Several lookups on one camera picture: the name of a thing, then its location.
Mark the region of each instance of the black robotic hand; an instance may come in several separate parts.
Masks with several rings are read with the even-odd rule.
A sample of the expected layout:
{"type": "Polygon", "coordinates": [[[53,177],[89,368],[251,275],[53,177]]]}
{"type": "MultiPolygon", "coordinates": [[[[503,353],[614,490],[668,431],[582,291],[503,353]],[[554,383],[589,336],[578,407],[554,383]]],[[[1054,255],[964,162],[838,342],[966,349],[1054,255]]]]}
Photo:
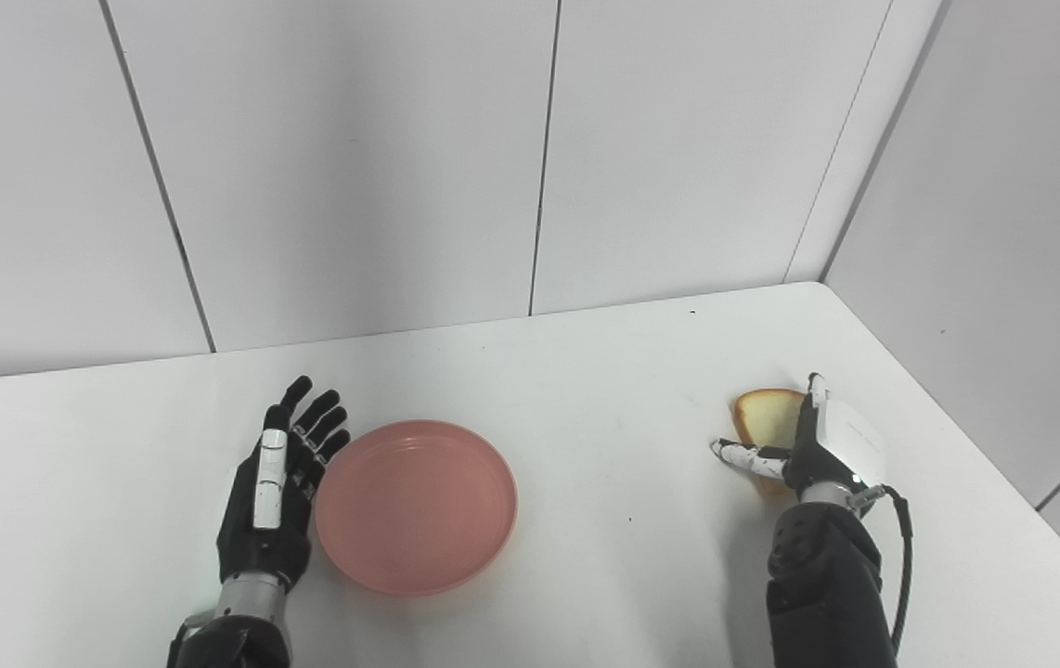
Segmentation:
{"type": "Polygon", "coordinates": [[[339,393],[329,389],[319,394],[293,426],[292,414],[311,390],[311,379],[298,376],[287,388],[283,401],[266,411],[265,426],[287,432],[287,477],[281,494],[280,527],[273,530],[253,528],[258,461],[262,442],[237,467],[233,491],[229,494],[225,520],[216,537],[220,556],[220,580],[230,576],[264,572],[279,576],[287,592],[308,566],[311,542],[306,538],[311,517],[311,498],[328,461],[349,441],[343,424],[348,412],[339,405],[339,393]]]}
{"type": "Polygon", "coordinates": [[[306,375],[287,388],[283,401],[266,411],[253,452],[237,465],[216,537],[220,599],[215,610],[179,627],[167,668],[292,664],[283,613],[287,593],[308,566],[311,498],[328,461],[349,441],[348,414],[335,389],[319,394],[292,426],[292,414],[308,390],[306,375]]]}

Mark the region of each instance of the white table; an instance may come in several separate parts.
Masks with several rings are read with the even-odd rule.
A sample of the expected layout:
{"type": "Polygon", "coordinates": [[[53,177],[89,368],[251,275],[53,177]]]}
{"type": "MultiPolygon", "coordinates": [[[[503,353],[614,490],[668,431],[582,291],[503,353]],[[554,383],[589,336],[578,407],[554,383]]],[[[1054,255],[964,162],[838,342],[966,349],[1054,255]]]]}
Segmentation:
{"type": "MultiPolygon", "coordinates": [[[[213,540],[264,407],[298,373],[353,430],[472,427],[518,481],[495,565],[454,592],[356,588],[322,551],[297,665],[770,665],[778,502],[708,453],[728,405],[810,371],[890,443],[911,498],[902,665],[1060,665],[1060,540],[827,287],[784,285],[443,330],[0,377],[0,667],[161,665],[211,604],[213,540]]],[[[866,520],[899,578],[889,508],[866,520]]]]}

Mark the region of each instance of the black cable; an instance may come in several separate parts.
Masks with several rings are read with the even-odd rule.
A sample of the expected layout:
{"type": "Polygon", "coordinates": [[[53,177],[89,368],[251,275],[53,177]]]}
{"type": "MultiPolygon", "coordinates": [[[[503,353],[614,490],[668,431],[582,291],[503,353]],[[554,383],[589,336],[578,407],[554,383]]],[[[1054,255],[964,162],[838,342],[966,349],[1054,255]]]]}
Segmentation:
{"type": "Polygon", "coordinates": [[[175,634],[175,639],[171,641],[166,650],[166,668],[175,668],[179,661],[179,648],[183,646],[183,637],[188,634],[188,625],[179,625],[179,630],[175,634]]]}
{"type": "Polygon", "coordinates": [[[900,636],[905,630],[905,609],[908,608],[908,580],[914,565],[914,527],[908,522],[908,502],[905,497],[889,486],[884,486],[884,489],[894,499],[894,508],[898,510],[898,524],[902,531],[902,583],[898,593],[898,616],[894,617],[894,630],[889,634],[896,655],[900,649],[900,636]]]}

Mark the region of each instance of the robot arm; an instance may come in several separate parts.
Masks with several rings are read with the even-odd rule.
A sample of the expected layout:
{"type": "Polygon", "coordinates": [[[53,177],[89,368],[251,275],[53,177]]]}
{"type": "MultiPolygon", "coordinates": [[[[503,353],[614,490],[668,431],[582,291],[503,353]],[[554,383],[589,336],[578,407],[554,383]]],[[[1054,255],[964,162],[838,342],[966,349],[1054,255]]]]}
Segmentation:
{"type": "Polygon", "coordinates": [[[896,668],[911,575],[908,507],[884,484],[881,441],[869,423],[830,399],[810,376],[794,447],[712,443],[725,461],[785,482],[798,495],[773,532],[765,593],[777,668],[896,668]],[[881,600],[881,550],[861,524],[889,494],[905,540],[902,586],[893,633],[881,600]]]}
{"type": "Polygon", "coordinates": [[[330,389],[295,426],[292,414],[311,389],[289,386],[266,411],[262,437],[237,465],[216,538],[220,597],[212,612],[189,617],[167,652],[167,668],[288,668],[283,619],[287,593],[308,566],[311,498],[328,461],[349,441],[348,415],[330,389]]]}

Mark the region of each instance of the pink plate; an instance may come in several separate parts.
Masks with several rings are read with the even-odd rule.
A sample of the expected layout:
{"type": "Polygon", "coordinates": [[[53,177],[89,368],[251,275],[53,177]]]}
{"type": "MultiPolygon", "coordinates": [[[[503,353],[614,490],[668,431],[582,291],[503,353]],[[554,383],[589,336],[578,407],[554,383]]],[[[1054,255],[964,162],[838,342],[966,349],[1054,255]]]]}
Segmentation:
{"type": "Polygon", "coordinates": [[[328,557],[361,586],[425,596],[480,574],[510,537],[517,505],[493,445],[414,419],[374,428],[333,458],[315,527],[328,557]]]}

